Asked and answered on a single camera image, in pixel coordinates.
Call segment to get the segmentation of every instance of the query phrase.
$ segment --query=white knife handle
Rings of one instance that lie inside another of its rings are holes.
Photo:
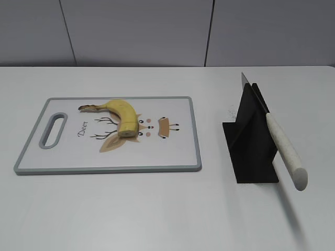
[[[270,113],[266,114],[266,122],[271,137],[285,163],[294,186],[297,190],[303,191],[307,187],[308,174],[302,166],[299,155],[293,148],[283,129],[279,126],[277,121]]]

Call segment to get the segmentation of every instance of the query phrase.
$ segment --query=knife holder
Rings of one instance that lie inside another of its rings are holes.
[[[222,123],[237,183],[278,182],[272,165],[277,148],[267,128],[268,112],[257,84],[247,83],[236,121]]]

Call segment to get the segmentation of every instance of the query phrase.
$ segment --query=table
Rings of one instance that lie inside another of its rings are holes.
[[[300,154],[309,185],[237,184],[222,130],[241,71],[257,82]],[[335,69],[303,67],[0,68],[0,250],[330,250],[335,239]],[[16,176],[49,97],[191,96],[195,173]]]

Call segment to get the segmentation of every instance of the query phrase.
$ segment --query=deer illustration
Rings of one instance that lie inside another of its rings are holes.
[[[109,117],[102,117],[100,119],[95,119],[97,122],[107,122],[107,124],[114,124],[119,127],[119,122],[121,121],[120,118],[110,112],[110,118]],[[126,141],[131,141],[131,142],[136,142],[139,143],[140,141],[137,139],[137,137],[140,135],[142,136],[143,133],[141,132],[144,129],[154,129],[154,126],[143,126],[142,123],[144,123],[143,120],[139,120],[139,130],[138,134],[135,137],[132,138],[120,138],[117,134],[112,135],[113,133],[117,133],[117,129],[110,131],[110,132],[105,132],[104,135],[101,134],[95,134],[94,136],[91,136],[91,138],[95,138],[97,140],[105,140],[104,144],[100,148],[100,152],[108,152],[112,151],[114,149],[117,149],[125,144]],[[179,131],[179,129],[171,129],[170,126],[179,126],[179,124],[169,124],[169,119],[166,117],[162,117],[161,119],[158,120],[159,124],[159,131],[158,131],[158,136],[160,136],[163,139],[166,139],[170,135],[170,130],[172,131]],[[151,133],[147,132],[146,136],[150,137]]]

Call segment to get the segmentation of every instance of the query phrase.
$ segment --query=banana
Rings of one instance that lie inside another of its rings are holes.
[[[80,106],[79,111],[98,111],[108,109],[117,114],[121,122],[117,128],[117,134],[120,138],[134,137],[138,132],[138,120],[136,112],[130,103],[121,100],[113,99],[103,105],[86,105]]]

